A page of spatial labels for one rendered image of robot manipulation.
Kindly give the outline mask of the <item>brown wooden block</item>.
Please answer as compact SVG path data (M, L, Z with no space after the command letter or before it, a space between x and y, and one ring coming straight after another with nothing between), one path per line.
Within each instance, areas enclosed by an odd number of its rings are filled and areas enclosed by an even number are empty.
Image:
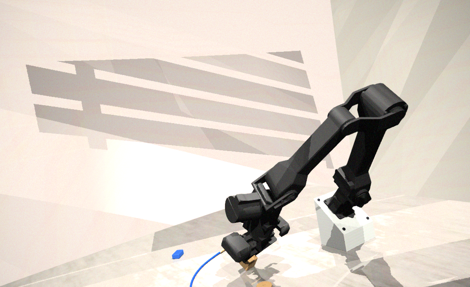
M250 268L254 267L256 262L257 262L258 257L254 255L251 257L249 260L247 260L245 263L242 261L239 263L246 271L248 271Z

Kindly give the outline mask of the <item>blue block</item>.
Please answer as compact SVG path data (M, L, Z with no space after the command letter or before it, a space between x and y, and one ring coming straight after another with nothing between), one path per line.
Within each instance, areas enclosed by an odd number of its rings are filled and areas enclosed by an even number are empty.
M172 254L172 258L179 259L183 255L183 253L184 253L183 250L176 250L176 252Z

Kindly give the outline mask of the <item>tan wooden spool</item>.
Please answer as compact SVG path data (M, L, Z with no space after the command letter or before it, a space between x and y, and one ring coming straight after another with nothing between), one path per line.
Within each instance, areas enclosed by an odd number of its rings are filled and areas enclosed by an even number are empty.
M257 287L272 287L272 283L269 281L262 281L257 284Z

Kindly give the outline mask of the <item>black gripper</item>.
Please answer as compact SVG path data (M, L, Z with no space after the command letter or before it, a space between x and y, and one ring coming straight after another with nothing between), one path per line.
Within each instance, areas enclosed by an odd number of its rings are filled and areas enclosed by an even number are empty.
M280 215L274 222L267 222L260 218L250 220L246 233L243 235L237 232L231 233L223 238L221 246L236 263L241 261L245 263L277 240L274 235L275 228L280 232L281 237L290 230L288 223Z

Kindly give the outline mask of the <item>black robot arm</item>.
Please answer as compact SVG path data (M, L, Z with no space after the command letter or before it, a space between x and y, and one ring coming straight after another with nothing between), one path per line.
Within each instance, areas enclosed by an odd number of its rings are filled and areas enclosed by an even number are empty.
M357 105L358 118L349 110ZM225 213L230 223L250 220L274 222L284 206L292 203L306 187L310 172L345 136L357 132L348 163L332 176L338 189L323 203L340 220L362 208L372 199L369 169L387 129L397 126L408 111L408 104L385 84L371 84L354 91L345 103L335 106L327 119L288 160L251 182L253 192L227 197ZM269 189L263 183L266 182Z

